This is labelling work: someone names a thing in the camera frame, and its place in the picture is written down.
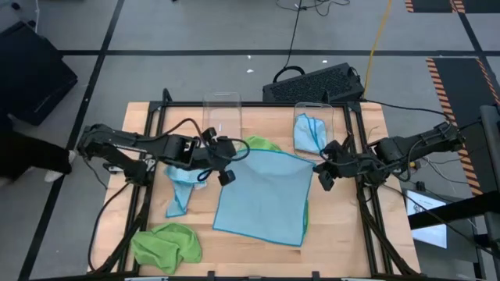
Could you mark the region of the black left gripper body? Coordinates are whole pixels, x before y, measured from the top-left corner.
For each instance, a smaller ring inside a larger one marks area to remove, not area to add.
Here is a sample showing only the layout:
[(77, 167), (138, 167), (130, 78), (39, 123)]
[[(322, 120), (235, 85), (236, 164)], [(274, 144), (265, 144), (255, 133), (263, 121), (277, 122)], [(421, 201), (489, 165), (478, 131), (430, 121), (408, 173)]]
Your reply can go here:
[(207, 173), (217, 171), (220, 184), (224, 187), (235, 181), (232, 170), (226, 167), (233, 161), (228, 154), (234, 148), (232, 140), (227, 136), (217, 136), (213, 127), (198, 132), (200, 145), (196, 146), (191, 156), (192, 169), (204, 169)]

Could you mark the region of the black aluminium table frame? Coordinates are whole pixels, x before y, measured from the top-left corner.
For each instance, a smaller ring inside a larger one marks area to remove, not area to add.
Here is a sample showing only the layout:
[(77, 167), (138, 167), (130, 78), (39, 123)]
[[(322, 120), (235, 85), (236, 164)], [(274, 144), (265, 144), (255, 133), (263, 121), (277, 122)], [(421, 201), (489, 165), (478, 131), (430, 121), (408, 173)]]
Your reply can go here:
[[(162, 113), (162, 129), (159, 125), (160, 101), (129, 102), (123, 125), (108, 125), (129, 132), (156, 135), (173, 127), (182, 119), (192, 117), (202, 123), (202, 103), (196, 101), (172, 101)], [(294, 105), (290, 103), (265, 103), (258, 101), (242, 102), (243, 136), (259, 135), (277, 143), (286, 152), (293, 152), (292, 120)], [(346, 136), (348, 127), (355, 135), (355, 146), (362, 147), (360, 132), (368, 135), (364, 126), (379, 126), (371, 134), (370, 140), (387, 137), (387, 127), (380, 105), (361, 104), (359, 114), (349, 111), (347, 105), (334, 109), (334, 137), (339, 141)], [(109, 207), (105, 209), (92, 248), (91, 260), (94, 266), (101, 266), (111, 255), (122, 239), (131, 220), (140, 213), (140, 205), (145, 195), (151, 195), (147, 222), (141, 230), (149, 229), (167, 222), (165, 212), (167, 203), (173, 197), (172, 184), (163, 175), (165, 165), (159, 163), (152, 187), (127, 187)], [(195, 191), (185, 216), (173, 218), (190, 226), (198, 234), (202, 246), (202, 261), (199, 264), (181, 264), (172, 280), (206, 280), (207, 272), (215, 272), (215, 280), (236, 279), (264, 281), (283, 277), (283, 280), (306, 278), (312, 280), (312, 271), (318, 271), (320, 278), (359, 277), (368, 278), (372, 274), (392, 272), (398, 275), (395, 261), (388, 261), (388, 251), (383, 249), (369, 226), (364, 223), (356, 196), (356, 183), (353, 179), (335, 181), (330, 192), (326, 192), (317, 177), (312, 180), (309, 202), (309, 228), (305, 243), (301, 247), (272, 244), (250, 237), (212, 230), (216, 214), (216, 199), (219, 198), (220, 185), (216, 173), (209, 178), (208, 187)], [(378, 197), (370, 202), (373, 215), (379, 216), (377, 223), (384, 225), (387, 239), (408, 266), (420, 273), (420, 265), (412, 238), (409, 220), (405, 210), (405, 199), (395, 190), (381, 187)], [(165, 276), (152, 266), (139, 266), (135, 263), (131, 250), (123, 252), (124, 269), (118, 265), (109, 273), (88, 273), (84, 280), (123, 281), (125, 278), (140, 276)]]

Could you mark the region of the black floor case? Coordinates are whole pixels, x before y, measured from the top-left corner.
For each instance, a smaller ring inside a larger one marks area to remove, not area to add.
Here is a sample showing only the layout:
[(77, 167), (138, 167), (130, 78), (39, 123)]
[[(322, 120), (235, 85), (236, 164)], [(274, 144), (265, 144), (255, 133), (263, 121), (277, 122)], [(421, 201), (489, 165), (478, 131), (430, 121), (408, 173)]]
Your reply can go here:
[(0, 111), (38, 126), (77, 81), (59, 50), (25, 23), (0, 33)]

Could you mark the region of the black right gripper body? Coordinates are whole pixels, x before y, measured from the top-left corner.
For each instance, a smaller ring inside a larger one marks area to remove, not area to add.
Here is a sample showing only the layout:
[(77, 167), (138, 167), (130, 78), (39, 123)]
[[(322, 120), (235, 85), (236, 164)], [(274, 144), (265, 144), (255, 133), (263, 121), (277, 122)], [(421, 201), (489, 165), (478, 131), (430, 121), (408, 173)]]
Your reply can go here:
[(331, 141), (320, 150), (320, 157), (329, 162), (330, 172), (318, 174), (319, 182), (325, 191), (330, 191), (337, 178), (352, 178), (375, 170), (375, 161), (368, 154), (356, 154), (349, 151), (353, 139), (345, 139), (342, 144)]

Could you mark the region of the black computer case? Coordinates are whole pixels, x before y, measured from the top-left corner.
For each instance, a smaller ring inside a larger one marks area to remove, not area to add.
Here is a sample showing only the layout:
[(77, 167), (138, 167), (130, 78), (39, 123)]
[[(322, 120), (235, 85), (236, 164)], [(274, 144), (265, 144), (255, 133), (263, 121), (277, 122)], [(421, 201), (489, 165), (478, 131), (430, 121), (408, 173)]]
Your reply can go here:
[(264, 102), (357, 101), (364, 87), (360, 75), (348, 63), (305, 73), (298, 66), (281, 70), (271, 84), (262, 87)]

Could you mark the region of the grey padded post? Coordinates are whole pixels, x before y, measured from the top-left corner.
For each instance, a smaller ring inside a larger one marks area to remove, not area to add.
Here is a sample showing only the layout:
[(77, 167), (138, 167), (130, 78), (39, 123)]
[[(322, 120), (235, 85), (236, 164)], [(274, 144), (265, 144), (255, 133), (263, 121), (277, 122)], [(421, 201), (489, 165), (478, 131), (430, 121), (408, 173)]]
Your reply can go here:
[(487, 144), (488, 158), (494, 182), (489, 185), (487, 231), (493, 252), (500, 259), (500, 105), (482, 105), (480, 119)]

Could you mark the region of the black metal beam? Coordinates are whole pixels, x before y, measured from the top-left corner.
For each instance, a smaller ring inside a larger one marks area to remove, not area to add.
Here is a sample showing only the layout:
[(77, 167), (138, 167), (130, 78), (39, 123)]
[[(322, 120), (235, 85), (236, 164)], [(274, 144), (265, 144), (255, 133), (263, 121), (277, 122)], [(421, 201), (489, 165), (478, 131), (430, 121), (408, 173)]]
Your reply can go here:
[(468, 219), (484, 215), (487, 212), (500, 214), (500, 193), (492, 191), (438, 208), (422, 209), (421, 212), (408, 217), (411, 229), (421, 229), (459, 219)]

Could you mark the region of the clear plastic bin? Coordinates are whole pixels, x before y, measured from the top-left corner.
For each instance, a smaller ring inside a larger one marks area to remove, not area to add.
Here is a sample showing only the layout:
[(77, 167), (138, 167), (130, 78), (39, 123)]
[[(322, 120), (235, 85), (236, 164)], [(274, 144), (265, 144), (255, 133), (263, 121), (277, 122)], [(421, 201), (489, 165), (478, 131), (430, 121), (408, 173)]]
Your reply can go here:
[(213, 127), (217, 136), (241, 139), (241, 96), (237, 92), (208, 93), (203, 99), (202, 129)]
[(326, 144), (326, 146), (327, 146), (334, 138), (334, 122), (333, 122), (334, 109), (330, 105), (321, 104), (321, 103), (312, 103), (312, 102), (299, 102), (294, 107), (294, 119), (293, 119), (293, 127), (292, 127), (294, 153), (298, 157), (301, 157), (301, 158), (305, 158), (305, 159), (308, 159), (311, 161), (319, 161), (319, 160), (321, 160), (320, 153), (313, 154), (313, 153), (299, 151), (299, 150), (295, 149), (295, 146), (294, 146), (295, 117), (299, 116), (301, 114), (306, 114), (309, 117), (322, 119), (325, 122), (326, 130), (327, 130), (327, 144)]

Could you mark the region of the black orange-striped floor mat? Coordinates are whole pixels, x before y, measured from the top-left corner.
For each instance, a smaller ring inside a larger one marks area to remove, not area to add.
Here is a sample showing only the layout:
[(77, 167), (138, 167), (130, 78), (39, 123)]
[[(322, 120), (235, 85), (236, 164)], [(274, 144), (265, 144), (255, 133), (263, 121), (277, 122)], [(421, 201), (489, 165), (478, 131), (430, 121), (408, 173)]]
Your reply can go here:
[(404, 0), (408, 12), (500, 13), (500, 0)]
[(427, 58), (426, 63), (441, 108), (465, 137), (458, 154), (466, 182), (474, 196), (486, 194), (494, 179), (480, 107), (500, 105), (500, 95), (479, 59)]

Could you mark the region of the person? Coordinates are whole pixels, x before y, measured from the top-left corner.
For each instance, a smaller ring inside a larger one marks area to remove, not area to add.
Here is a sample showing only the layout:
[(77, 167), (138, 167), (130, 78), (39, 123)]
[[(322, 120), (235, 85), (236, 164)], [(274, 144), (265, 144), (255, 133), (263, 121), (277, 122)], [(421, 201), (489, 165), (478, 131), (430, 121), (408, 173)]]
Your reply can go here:
[(77, 154), (13, 129), (13, 121), (0, 111), (0, 187), (16, 181), (31, 168), (45, 169), (45, 182), (72, 172)]

